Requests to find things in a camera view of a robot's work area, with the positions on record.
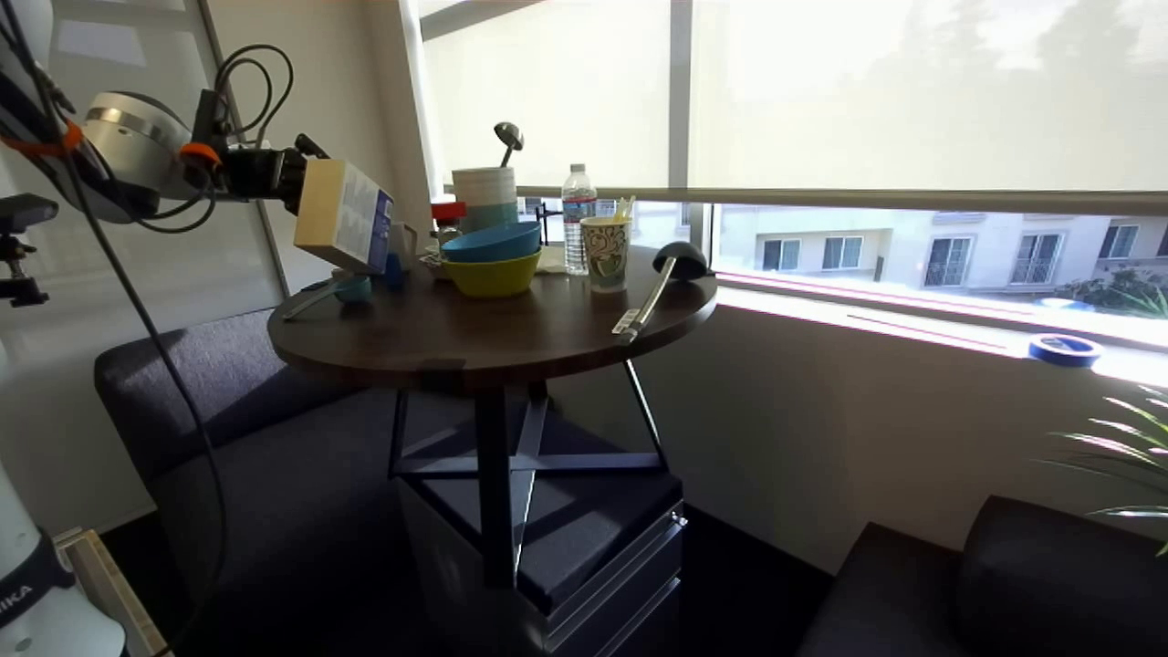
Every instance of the window sill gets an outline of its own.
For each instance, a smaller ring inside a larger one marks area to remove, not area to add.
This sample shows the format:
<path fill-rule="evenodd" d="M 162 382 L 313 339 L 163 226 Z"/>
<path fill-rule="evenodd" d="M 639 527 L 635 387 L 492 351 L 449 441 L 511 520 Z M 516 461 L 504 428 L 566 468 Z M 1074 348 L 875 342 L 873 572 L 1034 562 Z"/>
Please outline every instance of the window sill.
<path fill-rule="evenodd" d="M 1031 356 L 1040 333 L 1071 333 L 1099 342 L 1096 376 L 1168 387 L 1168 321 L 1111 321 L 1082 310 L 1015 305 L 986 300 L 930 300 L 820 282 L 761 282 L 720 273 L 720 305 L 881 333 L 993 356 Z"/>

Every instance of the bowl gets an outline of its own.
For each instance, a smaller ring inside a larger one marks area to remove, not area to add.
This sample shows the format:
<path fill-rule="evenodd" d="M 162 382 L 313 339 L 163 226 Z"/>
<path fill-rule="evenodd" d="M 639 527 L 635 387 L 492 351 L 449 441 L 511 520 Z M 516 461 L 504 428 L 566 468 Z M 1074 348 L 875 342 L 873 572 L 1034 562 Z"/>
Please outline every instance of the bowl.
<path fill-rule="evenodd" d="M 542 253 L 537 222 L 488 226 L 442 239 L 449 264 L 498 264 Z"/>
<path fill-rule="evenodd" d="M 492 264 L 445 264 L 445 278 L 465 297 L 520 297 L 533 282 L 542 253 L 521 259 L 492 259 Z"/>

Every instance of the blue object on sill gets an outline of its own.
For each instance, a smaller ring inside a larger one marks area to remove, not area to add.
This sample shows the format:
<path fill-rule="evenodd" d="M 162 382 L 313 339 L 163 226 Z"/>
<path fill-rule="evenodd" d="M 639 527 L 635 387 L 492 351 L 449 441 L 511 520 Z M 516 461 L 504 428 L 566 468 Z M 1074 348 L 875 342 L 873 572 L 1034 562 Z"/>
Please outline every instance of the blue object on sill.
<path fill-rule="evenodd" d="M 1031 339 L 1031 356 L 1061 370 L 1089 370 L 1099 356 L 1099 348 L 1082 335 L 1043 333 Z"/>

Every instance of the round wooden table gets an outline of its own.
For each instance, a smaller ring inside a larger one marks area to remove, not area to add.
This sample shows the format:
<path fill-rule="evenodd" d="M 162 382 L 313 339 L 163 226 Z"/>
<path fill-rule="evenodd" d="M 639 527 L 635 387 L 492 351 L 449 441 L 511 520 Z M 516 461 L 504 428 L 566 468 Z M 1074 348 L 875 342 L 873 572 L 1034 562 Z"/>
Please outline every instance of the round wooden table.
<path fill-rule="evenodd" d="M 629 305 L 644 305 L 652 286 L 649 253 L 633 253 L 629 287 L 609 297 L 594 297 L 583 278 L 533 278 L 521 297 L 466 300 L 449 282 L 416 271 L 407 287 L 376 287 L 359 305 L 344 305 L 329 286 L 306 287 L 271 314 L 267 333 L 290 363 L 393 389 L 438 387 L 476 399 L 487 580 L 506 586 L 516 584 L 516 461 L 504 389 L 542 389 L 550 376 L 626 360 L 658 441 L 633 356 L 699 327 L 716 310 L 716 278 L 672 282 L 639 339 L 616 339 L 612 323 Z"/>

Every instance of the dark floor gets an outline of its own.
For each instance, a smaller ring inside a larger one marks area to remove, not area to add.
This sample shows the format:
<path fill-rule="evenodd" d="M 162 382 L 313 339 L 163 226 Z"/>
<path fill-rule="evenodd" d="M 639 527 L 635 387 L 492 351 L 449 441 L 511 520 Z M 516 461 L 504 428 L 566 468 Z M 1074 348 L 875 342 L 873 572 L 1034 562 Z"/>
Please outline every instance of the dark floor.
<path fill-rule="evenodd" d="M 683 651 L 694 657 L 786 657 L 797 652 L 826 586 L 830 572 L 819 572 L 763 540 L 753 540 L 728 520 L 686 511 L 686 552 L 683 552 Z M 163 634 L 177 634 L 185 619 L 178 597 L 178 575 L 167 565 L 162 520 L 138 518 L 107 531 L 107 544 L 138 597 L 153 614 Z"/>

